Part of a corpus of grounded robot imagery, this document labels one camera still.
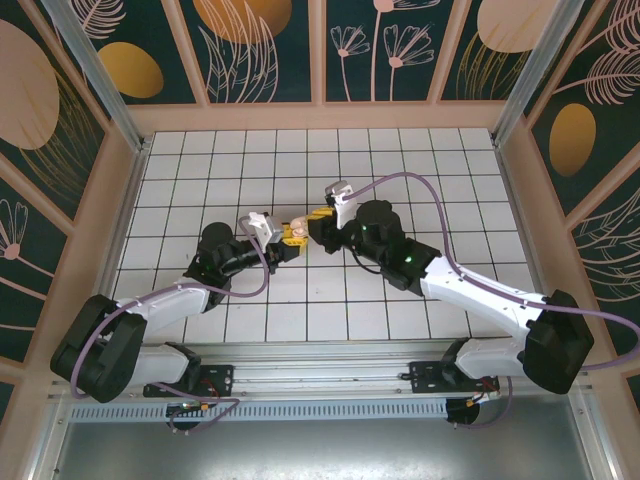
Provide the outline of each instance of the floral wallpaper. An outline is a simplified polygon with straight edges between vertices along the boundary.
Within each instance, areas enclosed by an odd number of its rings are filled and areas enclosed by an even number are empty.
[[[451,6],[440,0],[328,0],[326,100],[426,100]]]
[[[640,4],[612,0],[532,127],[566,214],[640,142]]]
[[[310,102],[307,0],[180,2],[211,103]]]
[[[0,38],[0,154],[73,219],[104,131],[18,2]]]
[[[66,241],[0,179],[0,358],[24,361]]]

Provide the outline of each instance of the white tile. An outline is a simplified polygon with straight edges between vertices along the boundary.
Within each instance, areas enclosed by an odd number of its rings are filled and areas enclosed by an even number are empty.
[[[384,300],[382,276],[373,275],[360,267],[349,267],[347,272],[347,301]]]
[[[445,202],[475,202],[476,194],[473,190],[470,176],[450,175],[440,177],[442,195]]]
[[[400,224],[405,232],[413,232],[413,220],[411,218],[411,207],[408,203],[396,203],[391,206],[393,210],[400,217]]]
[[[449,230],[452,232],[482,232],[482,218],[477,203],[445,204]]]
[[[467,314],[447,302],[428,301],[427,315],[431,338],[461,338],[469,336]]]
[[[332,183],[340,180],[335,177],[310,177],[307,179],[307,201],[309,204],[326,205],[324,199],[324,189]]]
[[[211,178],[240,178],[243,157],[241,153],[216,153],[211,162]]]
[[[307,306],[304,303],[269,305],[267,342],[301,342],[307,339]]]
[[[145,180],[173,180],[176,178],[180,155],[151,155],[144,174]]]
[[[434,150],[462,150],[457,128],[431,128],[430,133]]]
[[[273,203],[307,203],[307,180],[305,178],[276,178]]]
[[[340,173],[337,152],[309,153],[307,162],[310,177],[338,176]]]
[[[264,342],[266,305],[229,305],[225,342]]]
[[[462,150],[437,150],[436,165],[439,175],[469,175],[467,158]]]
[[[424,243],[425,245],[429,245],[432,248],[440,250],[440,252],[444,255],[444,237],[442,232],[432,232],[432,233],[416,233],[416,240]],[[449,245],[453,245],[453,239],[451,235],[449,235]]]
[[[242,177],[273,177],[275,155],[273,153],[245,153]]]
[[[214,222],[226,223],[235,231],[238,207],[205,207],[202,216],[202,229]]]
[[[401,152],[371,152],[373,162],[373,174],[391,175],[392,173],[404,172]]]
[[[248,268],[234,275],[231,279],[231,291],[238,293],[255,292],[262,286],[264,270],[262,268]],[[267,303],[268,288],[253,297],[229,297],[229,303]]]
[[[318,267],[308,269],[309,302],[344,302],[344,268]]]
[[[173,195],[173,180],[148,180],[142,182],[138,207],[168,207]]]
[[[129,235],[132,237],[162,237],[167,225],[168,208],[136,208]]]
[[[211,155],[182,155],[178,178],[209,178]]]
[[[237,205],[240,180],[209,180],[206,205]]]
[[[487,232],[495,263],[526,262],[518,232]]]
[[[347,339],[347,311],[344,303],[309,305],[309,341]]]
[[[171,206],[190,207],[204,205],[207,180],[178,180],[173,190]]]
[[[240,205],[271,205],[273,179],[243,179],[240,187]]]
[[[535,292],[529,266],[526,263],[497,264],[498,280],[509,287]]]
[[[366,187],[373,183],[373,177],[347,177],[345,180],[349,182],[351,188],[353,188],[354,192]],[[374,199],[373,188],[371,190],[367,190],[361,195],[358,195],[358,203],[364,203],[368,200]]]
[[[181,318],[180,320],[170,323],[164,328],[153,332],[152,334],[146,336],[144,338],[145,343],[165,343],[165,342],[176,342],[183,343],[182,338],[184,336],[184,324],[186,319]]]
[[[396,202],[408,202],[409,201],[409,191],[407,190],[407,182],[404,178],[394,178],[392,180],[387,180],[384,183],[378,185],[375,189],[376,199],[378,200],[386,200],[391,203]]]
[[[397,128],[369,129],[369,142],[372,151],[400,150],[400,136]]]
[[[160,268],[186,268],[196,254],[198,237],[167,237],[162,243]]]
[[[277,135],[278,152],[306,152],[307,151],[307,131],[306,130],[278,130]]]
[[[389,333],[393,340],[429,338],[424,301],[389,302]]]
[[[276,153],[276,176],[306,177],[306,153]]]
[[[169,212],[167,232],[165,235],[185,236],[200,235],[202,207],[173,207]]]
[[[180,153],[184,142],[184,132],[156,132],[151,146],[151,154]]]
[[[413,212],[413,225],[416,232],[441,232],[442,225],[435,203],[414,203],[411,205]]]
[[[307,132],[307,151],[309,152],[337,152],[337,130],[309,130]]]
[[[436,161],[432,151],[402,152],[405,171],[418,175],[437,175]]]
[[[428,128],[401,128],[402,150],[432,150]]]
[[[491,137],[486,128],[461,128],[460,136],[466,150],[493,150]]]
[[[222,343],[227,323],[227,305],[221,304],[213,310],[187,318],[184,333],[185,343]]]
[[[162,238],[130,238],[122,259],[122,268],[156,268]]]
[[[114,293],[115,299],[146,295],[153,290],[155,270],[122,270]]]
[[[500,175],[498,160],[493,150],[468,150],[465,153],[472,175]]]
[[[388,340],[384,302],[347,304],[349,340]]]
[[[171,270],[158,270],[156,273],[156,281],[153,285],[154,290],[160,290],[162,288],[167,288],[176,283],[182,277],[184,273],[184,268],[180,269],[171,269]]]
[[[453,233],[453,248],[456,261],[466,263],[491,263],[491,254],[484,233]]]
[[[279,268],[269,280],[269,302],[307,301],[307,271],[304,268]]]
[[[509,203],[490,202],[479,205],[486,230],[517,230]]]
[[[368,152],[369,133],[366,129],[338,130],[340,151]]]
[[[340,152],[340,175],[342,178],[370,177],[371,154],[369,152]]]
[[[182,153],[211,154],[215,138],[216,132],[187,132],[184,137]]]
[[[322,245],[318,245],[311,239],[307,245],[307,256],[310,267],[344,265],[344,258],[341,250],[330,255],[324,251],[324,247]]]
[[[242,153],[244,152],[245,133],[241,131],[216,132],[216,143],[213,153]]]
[[[423,175],[422,176],[431,186],[436,190],[438,198],[442,200],[442,188],[440,187],[440,179],[435,176]],[[421,182],[415,178],[407,178],[409,184],[409,198],[412,202],[428,202],[435,203],[431,191]]]
[[[275,152],[276,151],[276,131],[275,130],[253,130],[247,132],[247,142],[244,147],[245,152]]]
[[[498,175],[474,175],[473,185],[480,202],[507,202],[507,191]]]

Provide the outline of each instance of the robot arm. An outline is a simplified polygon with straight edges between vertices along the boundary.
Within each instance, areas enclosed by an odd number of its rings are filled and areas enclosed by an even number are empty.
[[[428,245],[408,238],[389,202],[371,200],[359,207],[344,181],[327,187],[330,210],[308,219],[309,235],[327,253],[348,248],[380,266],[395,288],[418,296],[444,300],[495,323],[510,338],[462,339],[443,358],[452,382],[468,378],[507,375],[529,377],[554,393],[566,393],[593,346],[593,337],[581,315],[534,308],[527,303],[577,307],[567,293],[551,297],[516,290],[460,267]],[[482,289],[464,277],[526,300],[524,305]]]

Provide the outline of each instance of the leaf pattern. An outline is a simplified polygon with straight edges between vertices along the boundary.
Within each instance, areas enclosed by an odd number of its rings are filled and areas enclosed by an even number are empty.
[[[89,38],[106,40],[126,16],[123,0],[70,0]]]

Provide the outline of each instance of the black bracket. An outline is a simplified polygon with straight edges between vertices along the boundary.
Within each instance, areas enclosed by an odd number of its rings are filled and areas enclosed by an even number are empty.
[[[500,390],[498,377],[485,377],[484,381],[467,376],[457,378],[456,383],[449,382],[443,375],[442,362],[411,362],[409,373],[400,375],[401,380],[411,382],[413,393],[473,393],[491,389]]]
[[[211,397],[211,385],[216,389],[221,397],[230,397],[233,390],[233,365],[202,365],[200,367],[200,376],[193,389],[189,392],[191,395],[198,397]],[[181,384],[176,383],[169,385],[180,391],[184,391]],[[146,398],[167,398],[177,397],[173,393],[162,390],[155,385],[145,385],[143,396]]]

